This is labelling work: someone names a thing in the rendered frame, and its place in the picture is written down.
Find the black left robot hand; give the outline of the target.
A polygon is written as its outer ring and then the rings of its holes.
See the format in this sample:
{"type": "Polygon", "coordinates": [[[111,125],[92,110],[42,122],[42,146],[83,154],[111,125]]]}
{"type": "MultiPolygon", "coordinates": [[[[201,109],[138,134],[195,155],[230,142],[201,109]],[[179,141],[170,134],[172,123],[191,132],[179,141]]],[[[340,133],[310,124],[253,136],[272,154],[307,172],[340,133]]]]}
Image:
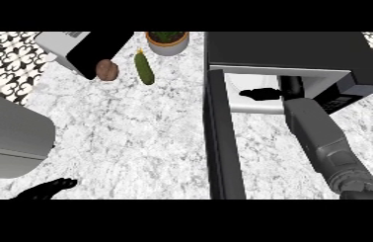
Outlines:
{"type": "Polygon", "coordinates": [[[15,196],[17,201],[30,200],[51,200],[62,190],[74,188],[77,185],[77,179],[59,178],[51,182],[42,183],[31,187],[21,194],[15,196]]]}

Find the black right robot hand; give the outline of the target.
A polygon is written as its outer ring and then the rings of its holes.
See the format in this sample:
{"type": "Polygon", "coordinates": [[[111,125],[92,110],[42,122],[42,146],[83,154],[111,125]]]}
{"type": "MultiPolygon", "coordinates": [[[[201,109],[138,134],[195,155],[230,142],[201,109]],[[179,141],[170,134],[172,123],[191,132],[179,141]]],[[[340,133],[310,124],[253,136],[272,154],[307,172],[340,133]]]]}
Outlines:
{"type": "Polygon", "coordinates": [[[242,90],[239,95],[250,97],[256,101],[270,101],[284,99],[289,101],[292,99],[303,98],[306,96],[304,81],[301,76],[281,76],[279,77],[279,89],[261,88],[253,90],[242,90]]]}

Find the dark grey microwave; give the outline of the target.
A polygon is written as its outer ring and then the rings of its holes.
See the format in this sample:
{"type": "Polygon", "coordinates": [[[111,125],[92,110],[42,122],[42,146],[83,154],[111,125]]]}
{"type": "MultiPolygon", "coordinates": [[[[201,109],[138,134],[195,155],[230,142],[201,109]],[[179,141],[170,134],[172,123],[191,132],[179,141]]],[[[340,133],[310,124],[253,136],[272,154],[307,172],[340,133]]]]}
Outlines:
{"type": "Polygon", "coordinates": [[[373,47],[360,32],[208,32],[205,64],[225,73],[235,113],[284,112],[281,100],[239,95],[279,89],[284,76],[303,79],[306,96],[329,113],[373,94],[373,47]]]}

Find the dark grey microwave door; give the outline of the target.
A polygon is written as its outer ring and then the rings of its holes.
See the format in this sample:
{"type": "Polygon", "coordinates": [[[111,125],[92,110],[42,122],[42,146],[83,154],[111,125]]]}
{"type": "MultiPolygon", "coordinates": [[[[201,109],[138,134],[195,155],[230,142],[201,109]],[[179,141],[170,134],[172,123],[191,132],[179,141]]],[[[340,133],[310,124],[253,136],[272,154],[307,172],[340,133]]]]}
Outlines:
{"type": "Polygon", "coordinates": [[[202,122],[210,182],[214,200],[245,200],[223,70],[208,70],[204,82],[202,122]]]}

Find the pale grey rounded appliance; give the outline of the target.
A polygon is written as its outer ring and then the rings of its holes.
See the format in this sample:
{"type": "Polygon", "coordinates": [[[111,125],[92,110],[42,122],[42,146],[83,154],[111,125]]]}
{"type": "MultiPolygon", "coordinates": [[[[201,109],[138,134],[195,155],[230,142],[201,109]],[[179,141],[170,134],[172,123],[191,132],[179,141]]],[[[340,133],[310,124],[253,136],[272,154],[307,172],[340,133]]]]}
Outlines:
{"type": "Polygon", "coordinates": [[[0,179],[30,173],[55,148],[54,121],[0,98],[0,179]]]}

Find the potted plant in grey pot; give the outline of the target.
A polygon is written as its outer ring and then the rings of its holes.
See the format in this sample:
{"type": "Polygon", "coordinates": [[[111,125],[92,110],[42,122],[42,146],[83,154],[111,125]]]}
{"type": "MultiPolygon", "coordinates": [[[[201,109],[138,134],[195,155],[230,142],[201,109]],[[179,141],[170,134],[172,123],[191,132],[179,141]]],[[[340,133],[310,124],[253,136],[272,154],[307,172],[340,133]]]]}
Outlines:
{"type": "Polygon", "coordinates": [[[149,48],[161,56],[180,54],[189,44],[189,32],[146,32],[149,48]]]}

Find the green cucumber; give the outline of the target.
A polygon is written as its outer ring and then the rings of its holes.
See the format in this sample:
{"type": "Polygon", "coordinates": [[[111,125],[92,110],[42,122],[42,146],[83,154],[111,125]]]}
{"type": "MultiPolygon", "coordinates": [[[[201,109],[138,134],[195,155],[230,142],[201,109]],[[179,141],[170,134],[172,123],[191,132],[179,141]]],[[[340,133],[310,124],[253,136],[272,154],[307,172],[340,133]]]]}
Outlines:
{"type": "Polygon", "coordinates": [[[135,63],[144,83],[152,85],[155,83],[155,73],[142,49],[138,50],[135,63]]]}

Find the brown potato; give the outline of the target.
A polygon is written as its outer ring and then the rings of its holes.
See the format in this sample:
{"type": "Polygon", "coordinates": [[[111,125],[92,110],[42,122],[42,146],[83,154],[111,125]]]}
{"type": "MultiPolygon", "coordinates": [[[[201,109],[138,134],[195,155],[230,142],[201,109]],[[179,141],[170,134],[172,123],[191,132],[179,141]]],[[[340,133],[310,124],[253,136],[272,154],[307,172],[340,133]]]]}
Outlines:
{"type": "Polygon", "coordinates": [[[118,73],[118,65],[110,59],[102,59],[96,64],[96,76],[99,79],[102,81],[114,81],[118,73]]]}

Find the white and black appliance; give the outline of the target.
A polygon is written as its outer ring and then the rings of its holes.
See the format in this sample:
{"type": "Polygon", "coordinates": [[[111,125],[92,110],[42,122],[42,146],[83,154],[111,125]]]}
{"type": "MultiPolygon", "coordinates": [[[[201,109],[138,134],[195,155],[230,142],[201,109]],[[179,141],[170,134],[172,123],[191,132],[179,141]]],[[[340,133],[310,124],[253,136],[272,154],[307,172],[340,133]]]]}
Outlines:
{"type": "Polygon", "coordinates": [[[93,80],[98,62],[116,56],[133,36],[133,32],[39,32],[34,41],[65,68],[93,80]]]}

